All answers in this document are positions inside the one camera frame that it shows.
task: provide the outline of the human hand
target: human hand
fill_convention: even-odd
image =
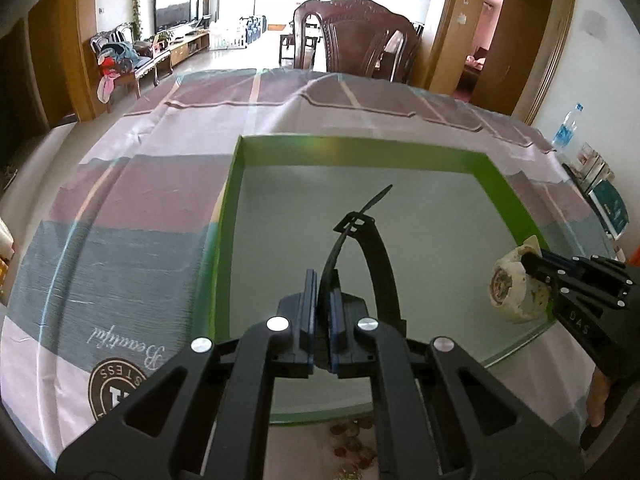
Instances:
[[[609,398],[613,381],[598,368],[593,371],[589,395],[587,396],[588,422],[592,428],[597,428],[605,416],[605,403]]]

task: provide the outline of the plastic bottle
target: plastic bottle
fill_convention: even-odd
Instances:
[[[582,105],[578,103],[575,106],[575,109],[566,115],[564,123],[562,123],[562,126],[560,126],[554,140],[551,142],[551,145],[555,148],[556,152],[558,152],[558,155],[563,162],[570,161],[572,158],[570,152],[575,151],[574,155],[577,156],[577,153],[580,150],[580,142],[574,137],[577,129],[576,123],[578,117],[582,113],[582,110]]]

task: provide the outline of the bottle label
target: bottle label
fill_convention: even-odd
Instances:
[[[573,136],[574,134],[563,124],[554,137],[553,146],[555,148],[565,148]]]

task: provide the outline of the water bottle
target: water bottle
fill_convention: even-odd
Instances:
[[[575,106],[575,110],[569,112],[564,118],[564,123],[560,126],[560,129],[556,133],[554,140],[551,142],[551,145],[555,148],[556,152],[561,155],[561,158],[567,158],[566,149],[571,139],[575,135],[576,130],[576,121],[580,114],[582,113],[582,105],[578,103]]]

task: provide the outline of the floor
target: floor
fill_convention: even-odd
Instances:
[[[242,50],[207,51],[196,54],[178,65],[177,75],[199,70],[257,68],[269,69],[278,66],[278,44],[280,32],[267,31],[262,37]],[[293,47],[287,56],[293,55]],[[320,43],[316,53],[315,70],[325,71],[324,44]],[[145,91],[152,88],[152,80],[141,81]],[[26,248],[40,224],[40,220],[51,206],[62,183],[72,175],[84,154],[125,114],[136,102],[133,92],[123,94],[124,88],[116,90],[113,110],[104,113],[89,123],[59,126],[46,136],[18,150],[14,166],[18,173],[0,198],[0,218],[11,231],[16,253],[9,273],[0,290],[0,301],[7,304],[18,266]]]

